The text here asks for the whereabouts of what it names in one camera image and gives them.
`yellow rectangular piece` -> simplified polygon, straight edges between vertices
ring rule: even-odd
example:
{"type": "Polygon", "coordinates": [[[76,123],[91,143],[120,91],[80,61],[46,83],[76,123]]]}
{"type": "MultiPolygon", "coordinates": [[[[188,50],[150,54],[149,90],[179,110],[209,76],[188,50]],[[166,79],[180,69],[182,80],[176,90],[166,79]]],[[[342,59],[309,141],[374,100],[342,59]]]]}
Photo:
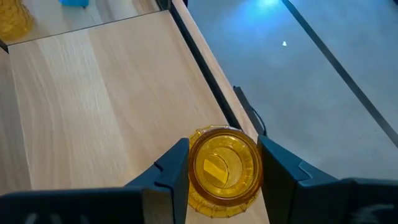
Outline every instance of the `yellow rectangular piece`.
{"type": "Polygon", "coordinates": [[[205,162],[203,163],[203,170],[211,174],[213,177],[221,181],[223,184],[226,184],[226,181],[228,180],[227,173],[224,172],[222,169],[218,168],[216,165],[214,165],[212,162],[210,162],[207,159],[205,159],[205,162]]]}

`wooden board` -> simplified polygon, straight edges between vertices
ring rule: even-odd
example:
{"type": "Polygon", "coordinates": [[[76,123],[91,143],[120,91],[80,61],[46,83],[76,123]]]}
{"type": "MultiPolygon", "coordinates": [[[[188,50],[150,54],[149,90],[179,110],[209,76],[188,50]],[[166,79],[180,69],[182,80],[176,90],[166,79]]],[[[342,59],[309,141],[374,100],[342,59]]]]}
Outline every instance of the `wooden board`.
{"type": "Polygon", "coordinates": [[[9,55],[0,49],[0,195],[29,190],[21,120],[9,55]]]}
{"type": "Polygon", "coordinates": [[[156,0],[90,0],[88,7],[63,6],[58,0],[23,0],[35,17],[34,29],[15,44],[41,37],[159,11],[156,0]]]}
{"type": "MultiPolygon", "coordinates": [[[[210,50],[200,47],[243,129],[256,137],[210,50]]],[[[122,186],[179,138],[226,123],[168,11],[9,51],[32,189],[122,186]]],[[[232,218],[187,212],[187,223],[244,222],[267,222],[261,194],[232,218]]]]}

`black cable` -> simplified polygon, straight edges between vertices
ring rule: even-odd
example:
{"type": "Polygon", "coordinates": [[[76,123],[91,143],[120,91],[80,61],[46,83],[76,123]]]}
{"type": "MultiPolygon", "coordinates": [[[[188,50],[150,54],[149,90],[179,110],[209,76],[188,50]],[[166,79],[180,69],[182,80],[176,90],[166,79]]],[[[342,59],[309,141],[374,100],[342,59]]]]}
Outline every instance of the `black cable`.
{"type": "Polygon", "coordinates": [[[257,111],[250,105],[251,109],[253,110],[253,112],[256,114],[257,118],[260,120],[262,129],[264,130],[262,132],[263,136],[267,136],[267,129],[266,129],[266,124],[264,123],[264,121],[262,120],[262,118],[260,117],[259,113],[257,113],[257,111]]]}

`yellow object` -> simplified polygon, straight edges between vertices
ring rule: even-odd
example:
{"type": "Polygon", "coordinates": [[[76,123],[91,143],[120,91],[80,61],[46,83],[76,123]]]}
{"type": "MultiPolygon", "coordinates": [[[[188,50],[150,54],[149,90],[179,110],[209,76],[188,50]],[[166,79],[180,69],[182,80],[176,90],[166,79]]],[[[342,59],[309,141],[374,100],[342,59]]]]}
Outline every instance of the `yellow object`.
{"type": "Polygon", "coordinates": [[[188,202],[197,212],[224,218],[245,212],[262,184],[256,143],[229,126],[208,126],[190,136],[188,202]]]}
{"type": "Polygon", "coordinates": [[[0,40],[12,41],[25,36],[34,18],[22,0],[0,0],[0,40]]]}

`yellow plastic cup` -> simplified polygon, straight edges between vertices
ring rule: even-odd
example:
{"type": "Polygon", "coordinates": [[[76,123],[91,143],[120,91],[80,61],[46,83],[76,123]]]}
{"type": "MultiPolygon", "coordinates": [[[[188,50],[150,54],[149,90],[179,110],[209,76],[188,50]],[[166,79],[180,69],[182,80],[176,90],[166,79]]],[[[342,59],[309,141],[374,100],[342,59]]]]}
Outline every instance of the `yellow plastic cup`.
{"type": "Polygon", "coordinates": [[[22,0],[0,0],[0,40],[13,41],[25,36],[34,25],[34,18],[22,0]]]}
{"type": "Polygon", "coordinates": [[[190,136],[189,205],[211,218],[232,217],[256,199],[263,180],[256,143],[229,126],[208,126],[190,136]]]}

